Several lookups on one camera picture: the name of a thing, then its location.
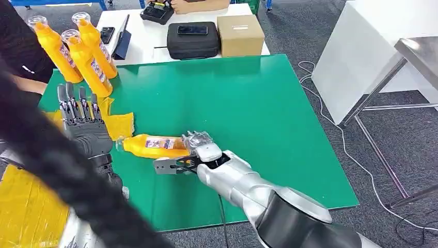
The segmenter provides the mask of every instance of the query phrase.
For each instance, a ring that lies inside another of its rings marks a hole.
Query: hair
[[[106,247],[171,247],[13,83],[0,58],[0,137]]]

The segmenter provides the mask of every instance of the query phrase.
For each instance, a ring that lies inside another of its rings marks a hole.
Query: cardboard box
[[[264,33],[255,15],[217,17],[222,57],[260,55]]]

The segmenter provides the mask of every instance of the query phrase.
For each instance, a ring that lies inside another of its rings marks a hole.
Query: black zipper case
[[[206,26],[206,35],[178,35],[179,26]],[[167,49],[173,59],[210,58],[221,48],[214,22],[172,23],[167,31]]]

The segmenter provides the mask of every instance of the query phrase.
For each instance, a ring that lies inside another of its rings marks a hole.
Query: silver robotic arm
[[[332,223],[329,211],[309,196],[264,180],[233,152],[221,151],[206,132],[183,135],[191,156],[154,161],[158,174],[183,173],[191,159],[199,179],[240,207],[264,247],[378,248],[361,234]]]

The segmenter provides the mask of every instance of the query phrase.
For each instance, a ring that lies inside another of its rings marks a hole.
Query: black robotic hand
[[[112,158],[109,152],[113,147],[113,141],[102,120],[96,95],[91,95],[90,109],[85,88],[79,88],[78,104],[74,97],[73,85],[66,83],[58,85],[58,99],[66,136],[93,162],[99,174],[107,176],[112,184],[121,189],[122,181],[111,167]]]

